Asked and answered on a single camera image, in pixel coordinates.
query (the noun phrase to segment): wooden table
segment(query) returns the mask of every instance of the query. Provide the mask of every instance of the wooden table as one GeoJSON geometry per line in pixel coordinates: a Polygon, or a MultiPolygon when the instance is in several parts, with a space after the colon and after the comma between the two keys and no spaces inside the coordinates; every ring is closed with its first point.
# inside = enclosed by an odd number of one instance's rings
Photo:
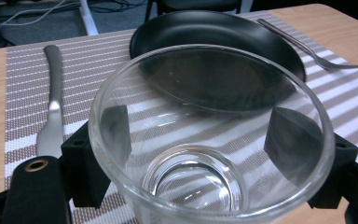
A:
{"type": "MultiPolygon", "coordinates": [[[[357,20],[323,5],[281,8],[270,12],[350,63],[358,63],[357,20]]],[[[6,52],[6,49],[0,49],[0,192],[4,190],[5,176],[6,52]]],[[[347,203],[342,202],[338,210],[311,210],[304,204],[279,222],[344,223],[346,206],[347,203]]]]}

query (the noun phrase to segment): black chair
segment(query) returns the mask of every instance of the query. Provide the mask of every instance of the black chair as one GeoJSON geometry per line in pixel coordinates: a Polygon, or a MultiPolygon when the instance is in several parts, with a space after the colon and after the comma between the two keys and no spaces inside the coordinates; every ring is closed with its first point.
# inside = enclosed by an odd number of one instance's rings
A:
{"type": "Polygon", "coordinates": [[[241,12],[242,0],[148,0],[145,21],[149,20],[153,3],[157,4],[157,13],[169,13],[183,10],[209,10],[241,12]]]}

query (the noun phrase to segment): clear drinking glass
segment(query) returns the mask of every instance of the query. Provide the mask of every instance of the clear drinking glass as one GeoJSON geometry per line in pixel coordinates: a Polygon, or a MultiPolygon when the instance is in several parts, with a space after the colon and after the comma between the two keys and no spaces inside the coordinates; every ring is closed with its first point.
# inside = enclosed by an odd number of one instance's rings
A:
{"type": "Polygon", "coordinates": [[[335,156],[330,120],[300,79],[211,45],[118,69],[92,103],[89,137],[142,223],[272,220],[316,193],[335,156]]]}

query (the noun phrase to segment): placemat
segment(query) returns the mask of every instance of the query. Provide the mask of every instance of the placemat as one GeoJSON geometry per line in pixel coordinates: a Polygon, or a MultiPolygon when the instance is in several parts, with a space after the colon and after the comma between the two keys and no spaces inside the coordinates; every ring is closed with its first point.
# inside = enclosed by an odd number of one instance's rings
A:
{"type": "MultiPolygon", "coordinates": [[[[267,11],[240,16],[248,20],[263,18],[298,38],[327,60],[346,62],[267,11]]],[[[48,63],[43,47],[54,44],[62,51],[66,139],[87,121],[92,99],[104,80],[130,59],[129,43],[133,32],[127,30],[7,49],[7,189],[15,167],[35,156],[36,134],[46,121],[48,63]]],[[[310,56],[295,49],[306,66],[306,83],[323,102],[335,132],[358,146],[358,69],[327,72],[310,56]]],[[[101,209],[74,208],[72,205],[71,209],[74,223],[138,223],[113,184],[101,209]]]]}

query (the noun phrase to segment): butter knife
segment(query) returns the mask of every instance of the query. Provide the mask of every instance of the butter knife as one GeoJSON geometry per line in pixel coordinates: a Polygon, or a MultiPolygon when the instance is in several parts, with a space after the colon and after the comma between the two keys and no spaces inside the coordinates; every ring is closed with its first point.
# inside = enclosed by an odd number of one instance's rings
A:
{"type": "Polygon", "coordinates": [[[44,48],[48,58],[50,77],[48,95],[48,120],[36,136],[36,155],[59,158],[62,154],[62,55],[59,48],[49,45],[44,48]]]}

